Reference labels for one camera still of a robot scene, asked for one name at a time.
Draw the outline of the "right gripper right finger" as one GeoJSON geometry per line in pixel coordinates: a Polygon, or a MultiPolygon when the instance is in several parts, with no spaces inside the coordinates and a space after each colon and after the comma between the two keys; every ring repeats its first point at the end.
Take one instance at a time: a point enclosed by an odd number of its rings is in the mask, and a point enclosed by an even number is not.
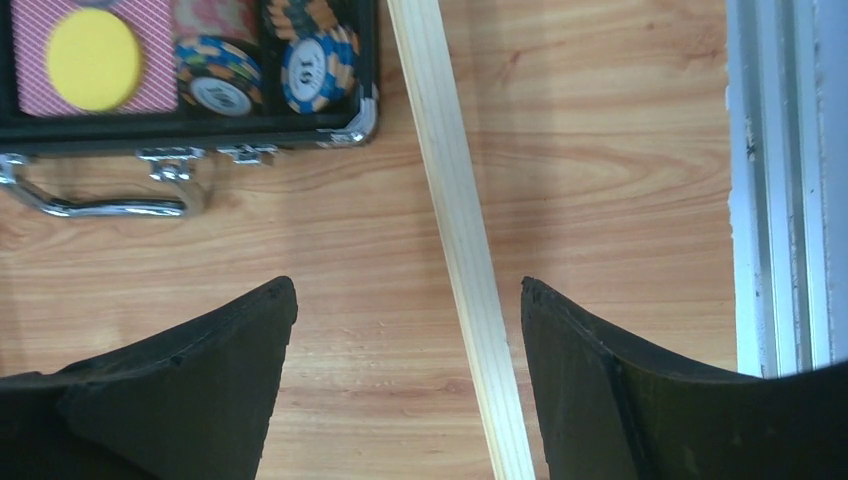
{"type": "Polygon", "coordinates": [[[553,479],[843,479],[847,367],[762,379],[682,356],[522,282],[553,479]]]}

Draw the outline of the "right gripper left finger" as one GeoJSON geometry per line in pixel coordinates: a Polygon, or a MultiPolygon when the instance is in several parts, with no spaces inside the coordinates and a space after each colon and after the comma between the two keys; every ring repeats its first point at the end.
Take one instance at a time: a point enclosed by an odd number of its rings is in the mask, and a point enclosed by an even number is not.
{"type": "Polygon", "coordinates": [[[1,380],[5,479],[252,479],[298,313],[277,277],[51,374],[1,380]]]}

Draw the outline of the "light wooden picture frame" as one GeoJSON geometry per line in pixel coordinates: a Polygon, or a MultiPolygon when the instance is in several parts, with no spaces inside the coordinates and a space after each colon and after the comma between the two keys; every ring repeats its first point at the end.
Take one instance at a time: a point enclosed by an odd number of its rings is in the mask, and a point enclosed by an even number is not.
{"type": "Polygon", "coordinates": [[[440,5],[388,10],[497,479],[535,469],[440,5]]]}

